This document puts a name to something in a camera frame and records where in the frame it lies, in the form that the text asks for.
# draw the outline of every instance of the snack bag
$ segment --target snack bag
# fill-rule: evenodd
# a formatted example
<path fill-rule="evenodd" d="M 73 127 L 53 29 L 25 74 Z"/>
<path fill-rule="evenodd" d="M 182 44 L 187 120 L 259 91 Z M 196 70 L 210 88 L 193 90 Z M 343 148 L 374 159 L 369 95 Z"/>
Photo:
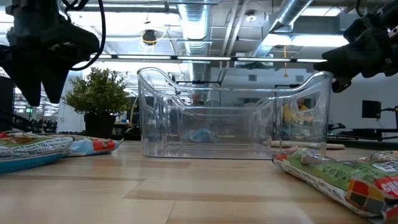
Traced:
<path fill-rule="evenodd" d="M 398 161 L 398 151 L 375 152 L 366 161 Z"/>
<path fill-rule="evenodd" d="M 291 147 L 272 162 L 362 216 L 398 216 L 398 161 L 338 161 Z"/>
<path fill-rule="evenodd" d="M 73 135 L 73 143 L 65 157 L 91 156 L 104 154 L 116 150 L 123 142 L 111 139 L 93 138 L 88 136 Z"/>
<path fill-rule="evenodd" d="M 71 137 L 0 138 L 0 174 L 55 162 L 67 153 L 72 142 Z"/>

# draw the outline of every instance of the black plant pot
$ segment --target black plant pot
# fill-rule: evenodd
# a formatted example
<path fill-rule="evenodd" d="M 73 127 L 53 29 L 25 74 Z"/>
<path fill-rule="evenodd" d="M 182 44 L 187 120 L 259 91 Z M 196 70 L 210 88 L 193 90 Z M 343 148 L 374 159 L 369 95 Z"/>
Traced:
<path fill-rule="evenodd" d="M 113 125 L 116 116 L 102 115 L 85 115 L 86 134 L 90 137 L 108 139 L 112 136 Z"/>

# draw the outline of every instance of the yellow object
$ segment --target yellow object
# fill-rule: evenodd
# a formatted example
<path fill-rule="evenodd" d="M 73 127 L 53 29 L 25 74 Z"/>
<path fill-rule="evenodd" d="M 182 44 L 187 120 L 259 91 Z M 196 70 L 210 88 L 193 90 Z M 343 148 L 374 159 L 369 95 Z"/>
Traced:
<path fill-rule="evenodd" d="M 299 111 L 307 111 L 308 108 L 304 105 L 301 106 Z M 296 113 L 293 109 L 291 109 L 288 104 L 284 105 L 284 113 L 283 118 L 285 122 L 297 121 L 297 120 L 305 120 L 305 121 L 312 121 L 312 117 L 307 114 L 300 114 Z"/>
<path fill-rule="evenodd" d="M 285 58 L 286 58 L 286 46 L 284 47 L 284 52 L 285 52 Z M 287 74 L 287 63 L 285 62 L 285 75 L 284 77 L 289 77 L 289 75 Z"/>

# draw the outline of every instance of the green snack package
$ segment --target green snack package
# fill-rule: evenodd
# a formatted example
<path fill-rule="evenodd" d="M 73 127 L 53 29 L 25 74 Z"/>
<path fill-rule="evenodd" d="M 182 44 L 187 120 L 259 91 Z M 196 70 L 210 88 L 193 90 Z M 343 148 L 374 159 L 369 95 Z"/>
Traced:
<path fill-rule="evenodd" d="M 398 216 L 398 161 L 338 161 L 291 147 L 272 162 L 362 216 Z"/>
<path fill-rule="evenodd" d="M 398 161 L 398 151 L 375 152 L 366 161 Z"/>

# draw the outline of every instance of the robotic arm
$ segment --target robotic arm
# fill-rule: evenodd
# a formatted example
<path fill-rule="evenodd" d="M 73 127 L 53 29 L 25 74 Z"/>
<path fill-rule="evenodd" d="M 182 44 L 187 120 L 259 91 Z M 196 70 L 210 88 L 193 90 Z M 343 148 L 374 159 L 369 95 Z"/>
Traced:
<path fill-rule="evenodd" d="M 69 4 L 67 10 L 83 9 L 88 0 Z M 103 37 L 105 17 L 102 0 L 99 0 Z M 39 106 L 41 83 L 51 103 L 59 103 L 69 70 L 89 67 L 102 53 L 94 34 L 74 26 L 58 13 L 57 0 L 12 0 L 6 13 L 14 16 L 14 27 L 7 33 L 10 46 L 0 45 L 0 66 L 21 90 L 31 106 Z M 87 65 L 72 68 L 89 60 Z"/>
<path fill-rule="evenodd" d="M 382 11 L 357 19 L 344 32 L 349 44 L 322 54 L 327 62 L 315 63 L 315 70 L 333 73 L 332 90 L 344 91 L 351 80 L 362 73 L 370 78 L 378 73 L 387 77 L 398 72 L 398 0 L 386 4 Z"/>

